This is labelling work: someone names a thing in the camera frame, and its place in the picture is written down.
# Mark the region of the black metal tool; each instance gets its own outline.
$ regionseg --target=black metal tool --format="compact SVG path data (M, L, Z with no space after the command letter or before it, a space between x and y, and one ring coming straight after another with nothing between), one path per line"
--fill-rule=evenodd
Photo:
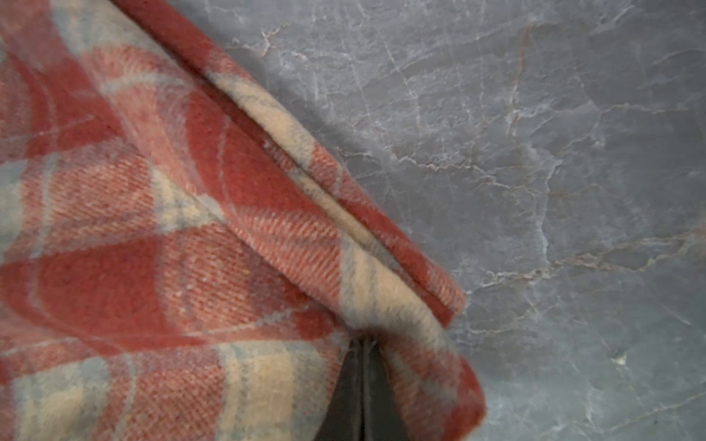
M351 342L314 441L409 441L372 337Z

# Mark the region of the red plaid fabric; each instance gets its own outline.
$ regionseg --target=red plaid fabric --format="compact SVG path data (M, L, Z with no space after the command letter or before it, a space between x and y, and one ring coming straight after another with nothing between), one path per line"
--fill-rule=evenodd
M163 0L0 0L0 440L310 440L350 330L483 418L463 292Z

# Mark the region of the fabric fold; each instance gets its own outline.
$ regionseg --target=fabric fold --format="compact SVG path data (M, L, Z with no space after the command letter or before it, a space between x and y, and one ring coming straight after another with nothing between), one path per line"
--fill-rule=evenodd
M0 8L8 439L311 439L351 330L383 342L412 439L480 423L443 329L463 292L190 22Z

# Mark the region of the marble countertop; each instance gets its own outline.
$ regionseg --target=marble countertop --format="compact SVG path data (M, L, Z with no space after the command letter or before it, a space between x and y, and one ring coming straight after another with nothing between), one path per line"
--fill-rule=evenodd
M170 3L466 288L471 439L704 439L706 2Z

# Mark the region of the gray marble surface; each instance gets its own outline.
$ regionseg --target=gray marble surface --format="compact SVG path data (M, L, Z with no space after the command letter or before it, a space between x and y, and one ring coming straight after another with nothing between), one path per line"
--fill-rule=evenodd
M466 288L473 440L706 439L706 2L171 2Z

